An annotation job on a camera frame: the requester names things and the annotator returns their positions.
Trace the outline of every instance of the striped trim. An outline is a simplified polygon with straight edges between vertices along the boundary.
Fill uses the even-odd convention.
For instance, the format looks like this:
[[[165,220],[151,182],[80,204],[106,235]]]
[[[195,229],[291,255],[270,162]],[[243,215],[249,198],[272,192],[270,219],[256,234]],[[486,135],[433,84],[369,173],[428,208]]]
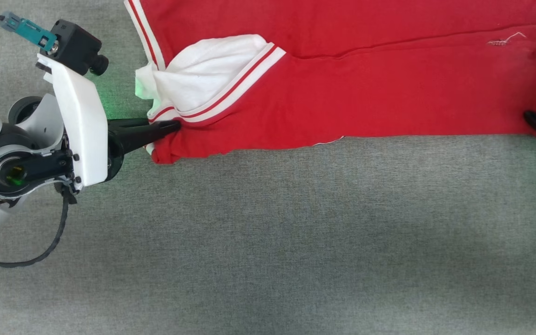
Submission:
[[[125,7],[127,8],[129,15],[132,17],[136,30],[138,30],[138,35],[144,46],[148,61],[156,64],[160,71],[166,69],[162,51],[154,36],[154,32],[146,19],[146,13],[142,8],[140,0],[125,0]]]
[[[251,61],[245,68],[209,102],[200,108],[193,109],[187,112],[177,110],[179,116],[185,122],[196,123],[215,117],[232,106],[244,93],[257,82],[270,68],[276,64],[284,55],[285,51],[277,47],[273,43],[269,43],[266,47]],[[155,117],[149,118],[149,121],[165,121],[163,116],[170,110],[174,110],[173,106],[169,106]]]

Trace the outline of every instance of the white fabric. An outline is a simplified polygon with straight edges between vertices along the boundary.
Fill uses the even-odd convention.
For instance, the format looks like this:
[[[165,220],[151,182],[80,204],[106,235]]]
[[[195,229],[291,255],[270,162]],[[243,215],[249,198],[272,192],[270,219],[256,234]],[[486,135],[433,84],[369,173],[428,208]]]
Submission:
[[[181,51],[164,71],[152,63],[136,70],[136,95],[154,100],[149,118],[167,106],[195,110],[223,91],[267,46],[258,35],[201,40]]]

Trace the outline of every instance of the cable connector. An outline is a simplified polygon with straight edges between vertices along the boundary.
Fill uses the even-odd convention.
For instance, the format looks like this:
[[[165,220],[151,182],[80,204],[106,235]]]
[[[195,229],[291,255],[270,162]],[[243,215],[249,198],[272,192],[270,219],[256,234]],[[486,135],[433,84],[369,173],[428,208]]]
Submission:
[[[38,45],[48,53],[57,51],[56,49],[59,45],[57,36],[49,30],[39,27],[30,20],[22,19],[11,11],[3,12],[2,15],[6,18],[0,21],[0,27],[9,32],[19,34],[19,36],[22,36],[32,44]]]

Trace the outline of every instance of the red garment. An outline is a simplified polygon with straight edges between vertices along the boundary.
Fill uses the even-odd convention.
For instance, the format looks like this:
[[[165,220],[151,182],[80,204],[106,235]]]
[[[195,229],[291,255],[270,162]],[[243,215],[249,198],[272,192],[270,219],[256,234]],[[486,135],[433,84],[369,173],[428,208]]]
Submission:
[[[523,112],[536,110],[536,0],[140,1],[126,5],[158,73],[205,38],[261,34],[287,51],[259,75],[258,64],[241,66],[195,113],[155,99],[151,121],[183,120],[155,143],[157,163],[343,136],[532,134]],[[199,57],[220,61],[221,51]]]

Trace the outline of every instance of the loose white thread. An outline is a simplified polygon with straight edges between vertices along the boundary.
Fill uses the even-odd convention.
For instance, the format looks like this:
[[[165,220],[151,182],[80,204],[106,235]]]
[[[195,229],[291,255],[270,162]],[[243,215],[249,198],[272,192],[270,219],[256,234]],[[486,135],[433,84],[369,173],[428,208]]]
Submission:
[[[503,47],[504,45],[508,44],[508,41],[513,38],[514,36],[522,36],[524,38],[527,38],[523,33],[521,32],[517,32],[516,34],[506,38],[505,40],[490,40],[489,42],[487,42],[487,44],[490,44],[490,45],[497,45],[497,46],[500,46],[500,47]]]

